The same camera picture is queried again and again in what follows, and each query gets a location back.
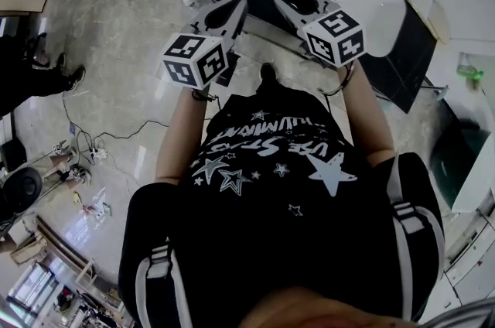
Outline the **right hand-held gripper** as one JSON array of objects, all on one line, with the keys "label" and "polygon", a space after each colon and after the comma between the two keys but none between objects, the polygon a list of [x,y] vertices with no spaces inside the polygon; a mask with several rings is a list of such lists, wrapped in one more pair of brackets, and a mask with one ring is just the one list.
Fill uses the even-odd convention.
[{"label": "right hand-held gripper", "polygon": [[[294,27],[309,52],[336,68],[352,63],[366,53],[364,29],[332,0],[274,0],[280,13]],[[309,22],[309,12],[329,12]]]}]

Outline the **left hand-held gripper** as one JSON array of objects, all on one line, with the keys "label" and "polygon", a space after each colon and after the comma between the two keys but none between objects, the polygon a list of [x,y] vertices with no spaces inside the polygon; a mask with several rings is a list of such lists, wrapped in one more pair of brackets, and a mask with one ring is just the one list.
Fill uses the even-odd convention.
[{"label": "left hand-held gripper", "polygon": [[248,0],[220,0],[201,8],[192,32],[173,33],[162,51],[172,83],[203,90],[212,83],[228,86],[239,56],[233,52],[248,13]]}]

